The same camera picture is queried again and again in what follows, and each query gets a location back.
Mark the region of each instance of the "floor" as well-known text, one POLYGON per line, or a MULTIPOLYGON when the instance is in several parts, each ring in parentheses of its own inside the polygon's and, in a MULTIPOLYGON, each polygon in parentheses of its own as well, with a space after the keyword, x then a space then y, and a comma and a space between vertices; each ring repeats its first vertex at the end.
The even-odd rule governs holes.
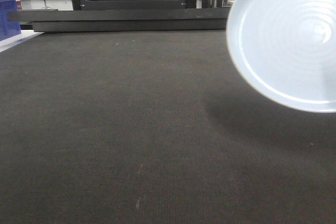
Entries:
MULTIPOLYGON (((24 0, 21 1, 22 9, 42 9, 44 1, 42 0, 24 0)), ((71 0, 47 0, 47 6, 52 9, 73 10, 71 0)))
POLYGON ((0 52, 0 223, 336 223, 336 114, 260 95, 225 36, 44 33, 0 52))

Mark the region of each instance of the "ceramic plate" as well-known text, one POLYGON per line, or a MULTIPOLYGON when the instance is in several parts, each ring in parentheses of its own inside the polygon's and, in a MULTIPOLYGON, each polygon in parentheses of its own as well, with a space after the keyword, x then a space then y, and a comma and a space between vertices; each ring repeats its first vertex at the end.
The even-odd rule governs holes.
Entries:
POLYGON ((336 0, 236 0, 227 43, 263 95, 298 110, 336 111, 336 0))

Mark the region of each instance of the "black metal frame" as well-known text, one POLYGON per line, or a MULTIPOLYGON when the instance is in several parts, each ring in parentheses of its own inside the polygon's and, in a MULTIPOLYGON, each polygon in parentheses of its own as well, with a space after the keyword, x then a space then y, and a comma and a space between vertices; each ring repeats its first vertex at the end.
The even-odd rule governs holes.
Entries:
POLYGON ((181 9, 184 0, 80 0, 81 10, 181 9))
POLYGON ((34 31, 155 31, 225 29, 229 8, 144 10, 23 10, 10 21, 31 21, 34 31))

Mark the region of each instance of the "blue container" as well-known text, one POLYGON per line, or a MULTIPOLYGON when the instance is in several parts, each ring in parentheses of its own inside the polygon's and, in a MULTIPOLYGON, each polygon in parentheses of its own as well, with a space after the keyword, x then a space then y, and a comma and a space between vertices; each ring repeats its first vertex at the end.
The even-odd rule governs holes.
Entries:
POLYGON ((0 40, 21 33, 19 22, 9 22, 7 12, 17 10, 16 0, 0 0, 0 40))

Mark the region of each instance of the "black table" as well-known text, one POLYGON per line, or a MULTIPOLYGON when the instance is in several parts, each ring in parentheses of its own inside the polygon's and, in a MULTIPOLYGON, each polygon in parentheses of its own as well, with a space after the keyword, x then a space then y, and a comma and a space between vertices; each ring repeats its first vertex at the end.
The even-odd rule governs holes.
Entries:
POLYGON ((336 115, 235 70, 224 31, 0 53, 0 223, 336 223, 336 115))

